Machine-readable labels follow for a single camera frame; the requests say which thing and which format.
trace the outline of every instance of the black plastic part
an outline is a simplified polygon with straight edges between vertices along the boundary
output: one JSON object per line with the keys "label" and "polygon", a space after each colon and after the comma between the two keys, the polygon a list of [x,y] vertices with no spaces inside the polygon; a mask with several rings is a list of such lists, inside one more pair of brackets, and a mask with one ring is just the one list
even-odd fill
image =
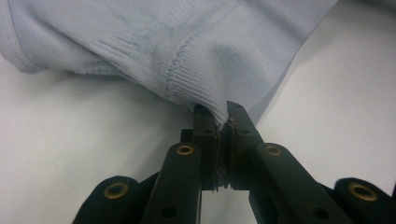
{"label": "black plastic part", "polygon": [[141,223],[199,223],[200,163],[196,145],[176,144],[168,150]]}
{"label": "black plastic part", "polygon": [[396,202],[396,184],[395,184],[395,188],[393,189],[392,199],[393,199],[393,201]]}
{"label": "black plastic part", "polygon": [[222,136],[226,139],[226,167],[228,181],[233,189],[249,190],[252,181],[252,154],[263,143],[262,137],[239,104],[227,102],[229,121]]}
{"label": "black plastic part", "polygon": [[181,130],[180,143],[192,143],[192,129]]}
{"label": "black plastic part", "polygon": [[217,151],[217,128],[213,115],[202,106],[194,108],[192,142],[202,150],[202,190],[218,189],[217,177],[218,151]]}
{"label": "black plastic part", "polygon": [[[157,174],[140,184],[125,176],[102,181],[81,206],[73,223],[139,223],[156,179]],[[105,190],[115,183],[126,184],[127,192],[119,198],[109,199]]]}
{"label": "black plastic part", "polygon": [[279,213],[265,189],[251,189],[248,195],[248,201],[250,202],[257,223],[277,223]]}
{"label": "black plastic part", "polygon": [[396,202],[367,181],[340,179],[334,193],[335,200],[356,223],[396,223]]}
{"label": "black plastic part", "polygon": [[261,144],[253,158],[255,190],[268,193],[278,212],[277,223],[353,223],[284,147]]}

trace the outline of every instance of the ribbed cuff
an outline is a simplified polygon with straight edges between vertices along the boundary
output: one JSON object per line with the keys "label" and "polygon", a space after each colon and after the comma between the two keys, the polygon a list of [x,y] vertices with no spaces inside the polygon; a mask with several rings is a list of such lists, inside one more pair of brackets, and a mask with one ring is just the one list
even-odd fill
{"label": "ribbed cuff", "polygon": [[34,73],[43,70],[43,67],[29,60],[23,53],[8,0],[0,0],[0,53],[22,72]]}

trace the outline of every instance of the white table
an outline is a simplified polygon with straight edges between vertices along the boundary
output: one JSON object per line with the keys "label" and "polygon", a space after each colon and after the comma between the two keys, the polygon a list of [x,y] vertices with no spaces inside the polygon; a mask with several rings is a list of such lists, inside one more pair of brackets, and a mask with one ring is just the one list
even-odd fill
{"label": "white table", "polygon": [[[391,194],[395,11],[342,1],[304,44],[257,129],[329,187]],[[192,113],[118,77],[25,75],[0,58],[0,223],[70,223],[102,180],[156,173]],[[248,193],[204,192],[202,223],[255,223]]]}

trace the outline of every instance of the light blue fabric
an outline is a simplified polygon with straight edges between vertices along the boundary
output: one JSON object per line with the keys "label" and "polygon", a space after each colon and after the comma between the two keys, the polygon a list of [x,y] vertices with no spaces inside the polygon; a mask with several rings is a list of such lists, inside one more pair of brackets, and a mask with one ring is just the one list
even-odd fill
{"label": "light blue fabric", "polygon": [[118,75],[181,105],[261,117],[336,0],[0,0],[0,51],[26,73]]}

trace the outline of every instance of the garment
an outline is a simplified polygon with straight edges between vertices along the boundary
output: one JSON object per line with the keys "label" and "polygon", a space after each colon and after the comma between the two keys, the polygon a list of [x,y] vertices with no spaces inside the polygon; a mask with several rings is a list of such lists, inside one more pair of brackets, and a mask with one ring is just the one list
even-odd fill
{"label": "garment", "polygon": [[0,0],[0,52],[21,71],[116,75],[174,103],[261,117],[336,0]]}

